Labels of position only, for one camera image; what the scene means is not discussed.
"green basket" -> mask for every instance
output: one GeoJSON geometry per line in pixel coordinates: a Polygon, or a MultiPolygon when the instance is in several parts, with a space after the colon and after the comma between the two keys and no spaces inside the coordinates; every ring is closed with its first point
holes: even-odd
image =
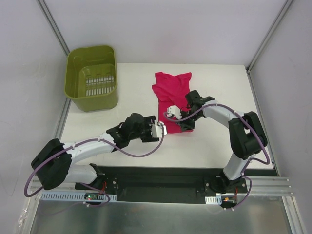
{"type": "Polygon", "coordinates": [[[118,103],[114,49],[82,47],[67,58],[65,94],[83,111],[112,109],[118,103]]]}

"purple cable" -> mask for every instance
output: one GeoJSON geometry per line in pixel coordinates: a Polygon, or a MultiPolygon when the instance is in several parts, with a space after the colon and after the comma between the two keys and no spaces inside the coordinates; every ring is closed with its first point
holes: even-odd
{"type": "MultiPolygon", "coordinates": [[[[146,157],[146,156],[151,155],[152,153],[154,153],[156,150],[158,150],[158,149],[160,148],[162,142],[164,141],[165,133],[164,133],[164,127],[163,127],[163,125],[161,125],[161,129],[162,129],[162,136],[161,136],[161,140],[160,140],[159,144],[158,144],[158,145],[156,146],[156,148],[154,148],[152,151],[150,151],[149,153],[144,154],[144,155],[133,155],[133,154],[130,154],[130,153],[128,153],[128,152],[125,152],[125,151],[123,151],[122,149],[120,149],[118,146],[114,145],[113,143],[111,143],[111,142],[109,142],[109,141],[107,141],[107,140],[105,140],[105,139],[95,139],[95,138],[94,138],[94,139],[84,140],[84,141],[82,141],[82,142],[80,142],[80,143],[77,143],[77,144],[76,144],[76,147],[77,147],[77,146],[80,146],[80,145],[83,145],[83,144],[85,144],[85,143],[88,143],[88,142],[99,141],[99,140],[100,140],[100,141],[102,141],[102,142],[105,142],[105,143],[107,143],[107,144],[113,146],[115,149],[121,151],[121,152],[124,153],[125,155],[131,156],[131,157],[146,157]]],[[[30,174],[29,178],[28,178],[27,181],[26,181],[25,187],[24,187],[24,195],[25,195],[25,197],[32,197],[32,196],[36,195],[37,193],[39,193],[39,192],[43,189],[43,187],[41,186],[37,191],[33,192],[32,194],[29,194],[29,193],[28,193],[27,190],[28,190],[29,184],[30,184],[32,178],[35,176],[35,174],[36,174],[45,164],[47,164],[48,162],[50,162],[51,160],[53,160],[53,159],[56,158],[57,156],[60,156],[61,154],[65,153],[66,151],[72,150],[72,149],[73,149],[73,147],[70,146],[70,147],[68,147],[68,148],[66,148],[66,149],[64,149],[64,150],[61,150],[61,151],[57,152],[56,154],[52,155],[51,157],[49,157],[48,159],[46,159],[45,161],[43,161],[42,164],[40,164],[40,165],[30,174]]],[[[91,188],[92,190],[98,191],[97,189],[92,188],[92,187],[90,187],[89,185],[87,185],[86,187],[87,187],[87,188],[91,188]]]]}
{"type": "Polygon", "coordinates": [[[168,114],[167,112],[164,112],[163,115],[164,115],[165,118],[168,119],[169,121],[172,121],[172,122],[181,122],[181,121],[185,121],[185,120],[187,120],[187,119],[193,117],[193,116],[196,115],[198,112],[200,112],[201,110],[203,110],[204,108],[209,107],[209,106],[221,106],[221,107],[223,107],[223,108],[229,110],[230,112],[232,112],[235,116],[237,116],[237,117],[240,119],[240,121],[242,121],[242,123],[243,123],[243,124],[249,129],[249,131],[254,135],[254,137],[256,138],[257,142],[259,143],[259,145],[260,145],[260,147],[261,147],[261,150],[263,151],[263,153],[264,153],[264,155],[265,155],[265,158],[266,158],[266,160],[267,160],[267,161],[265,162],[265,161],[263,161],[263,160],[261,160],[261,159],[258,159],[258,158],[250,158],[250,159],[247,161],[247,163],[246,163],[246,165],[244,166],[244,168],[243,168],[243,170],[241,171],[241,173],[242,173],[242,177],[243,177],[244,179],[249,180],[250,185],[249,185],[249,189],[248,189],[248,191],[247,191],[247,193],[246,193],[246,196],[236,205],[236,206],[238,206],[238,205],[240,205],[243,201],[246,200],[246,198],[249,196],[249,194],[250,194],[250,192],[251,192],[251,190],[252,190],[252,180],[251,180],[249,177],[244,176],[244,171],[245,171],[246,168],[248,167],[250,161],[251,161],[251,160],[255,160],[255,161],[261,162],[261,163],[266,164],[266,165],[269,165],[269,164],[270,164],[270,157],[269,157],[267,151],[265,150],[264,145],[263,145],[262,141],[260,140],[260,138],[258,137],[258,135],[257,135],[257,133],[255,132],[255,130],[243,119],[242,116],[240,116],[238,113],[236,113],[232,108],[230,108],[230,107],[228,107],[228,106],[226,106],[226,105],[223,105],[223,104],[207,104],[207,105],[204,105],[204,106],[202,106],[201,108],[199,108],[197,111],[195,111],[194,113],[192,113],[191,115],[189,115],[189,116],[187,116],[187,117],[185,117],[185,118],[182,118],[182,119],[171,119],[171,118],[167,117],[167,114],[168,114]]]}
{"type": "Polygon", "coordinates": [[[256,138],[257,142],[259,143],[259,145],[260,145],[260,147],[261,147],[261,150],[263,151],[264,156],[265,156],[265,158],[266,158],[267,161],[265,162],[265,161],[263,161],[263,160],[261,160],[261,159],[258,159],[258,158],[251,158],[251,159],[249,159],[249,161],[251,161],[251,160],[256,160],[256,161],[261,162],[261,163],[266,164],[266,165],[269,165],[269,164],[270,164],[270,157],[269,157],[267,151],[265,150],[265,148],[264,148],[264,146],[263,146],[263,144],[262,144],[260,138],[258,137],[257,133],[255,132],[255,130],[243,119],[242,116],[240,116],[240,115],[239,115],[238,113],[236,113],[232,108],[230,108],[230,107],[228,107],[228,106],[226,106],[226,105],[223,105],[223,104],[207,104],[207,105],[204,105],[204,106],[202,106],[201,108],[199,108],[197,111],[195,111],[195,112],[192,113],[191,115],[189,115],[189,116],[187,116],[187,117],[185,117],[185,118],[182,118],[182,119],[171,119],[171,118],[167,117],[167,114],[168,114],[167,112],[164,112],[163,115],[164,115],[165,118],[166,118],[167,120],[169,120],[169,121],[172,121],[172,122],[181,122],[181,121],[185,121],[185,120],[187,120],[187,119],[193,117],[193,116],[196,115],[198,112],[200,112],[201,110],[203,110],[204,108],[209,107],[209,106],[221,106],[221,107],[223,107],[223,108],[225,108],[225,109],[231,111],[235,116],[237,116],[237,117],[240,119],[240,121],[242,121],[242,123],[243,123],[243,124],[249,129],[249,131],[251,131],[251,133],[254,135],[254,137],[256,138]]]}

